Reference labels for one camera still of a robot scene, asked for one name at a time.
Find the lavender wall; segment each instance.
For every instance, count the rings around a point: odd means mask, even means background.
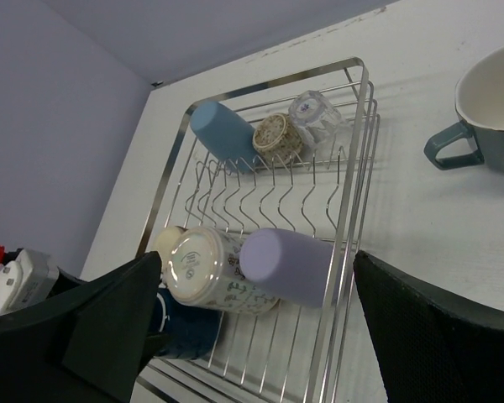
[[[0,243],[80,273],[149,91],[40,0],[0,0]]]
[[[205,71],[394,0],[42,1],[154,82]],[[340,47],[333,58],[350,56]]]

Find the white table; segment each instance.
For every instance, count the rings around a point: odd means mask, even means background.
[[[382,116],[362,248],[504,310],[504,176],[485,166],[442,172],[423,155],[426,140],[455,122],[455,82],[503,45],[504,0],[403,0],[153,91],[82,277],[91,280],[134,257],[192,102],[356,55],[370,71]],[[451,152],[467,149],[461,142]],[[348,326],[340,401],[386,401],[357,298]],[[145,378],[187,399],[156,374]]]

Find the lavender plastic cup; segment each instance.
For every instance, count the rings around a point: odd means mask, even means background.
[[[285,229],[253,232],[241,249],[248,281],[284,300],[321,307],[333,245]]]

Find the gray mug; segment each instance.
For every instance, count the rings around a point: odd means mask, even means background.
[[[486,164],[504,173],[504,47],[474,65],[455,88],[459,122],[435,134],[424,154],[440,170]],[[437,158],[438,152],[467,139],[471,154]]]

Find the metal wire rack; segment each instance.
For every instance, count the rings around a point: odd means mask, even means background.
[[[352,130],[339,134],[324,149],[294,154],[285,164],[277,156],[271,161],[257,158],[246,173],[236,170],[239,162],[246,161],[218,161],[194,139],[176,189],[170,193],[166,186],[188,119],[200,102],[183,118],[169,161],[170,172],[167,165],[139,253],[145,251],[162,199],[169,195],[171,206],[164,226],[208,225],[238,237],[258,228],[286,228],[334,244],[322,309],[281,301],[258,317],[226,312],[209,356],[195,362],[151,362],[153,370],[206,400],[336,400],[353,284],[351,262],[360,246],[381,120],[368,72],[361,60],[353,58],[211,98],[222,101],[268,87],[288,86],[280,82],[336,72],[343,72],[343,82],[320,92],[346,117]],[[235,111],[254,116],[247,120],[255,124],[274,110],[286,110],[297,96]]]

